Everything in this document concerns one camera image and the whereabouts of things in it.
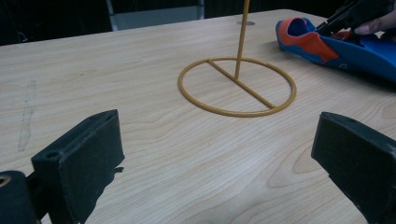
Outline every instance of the wood grain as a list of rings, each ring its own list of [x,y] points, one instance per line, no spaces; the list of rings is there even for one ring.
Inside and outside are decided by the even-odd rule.
[[[255,119],[208,113],[177,88],[188,64],[236,55],[240,15],[1,47],[0,170],[30,174],[42,148],[118,109],[125,169],[88,223],[364,223],[310,158],[318,116],[342,114],[396,138],[396,92],[280,50],[275,26],[288,17],[323,21],[291,10],[248,18],[244,56],[282,68],[298,88],[290,107]],[[241,69],[254,90],[283,101],[282,79]],[[186,77],[186,88],[212,105],[260,108],[208,67]]]

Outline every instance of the black object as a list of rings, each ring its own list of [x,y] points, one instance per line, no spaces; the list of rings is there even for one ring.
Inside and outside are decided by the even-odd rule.
[[[27,178],[0,173],[2,223],[84,223],[124,159],[117,110],[84,119],[32,158]]]
[[[396,141],[354,119],[323,112],[312,158],[369,223],[396,223]]]
[[[317,31],[320,35],[328,36],[341,29],[354,29],[366,21],[390,13],[394,2],[395,0],[346,0],[334,15],[317,27]]]

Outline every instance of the vertical rod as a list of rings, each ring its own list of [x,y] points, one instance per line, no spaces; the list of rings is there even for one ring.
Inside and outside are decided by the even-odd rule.
[[[250,0],[245,0],[244,15],[242,18],[242,26],[241,26],[241,35],[239,36],[238,56],[236,58],[235,79],[239,78],[239,70],[241,68],[241,58],[242,58],[242,51],[244,49],[245,31],[247,29],[249,4],[250,4]]]

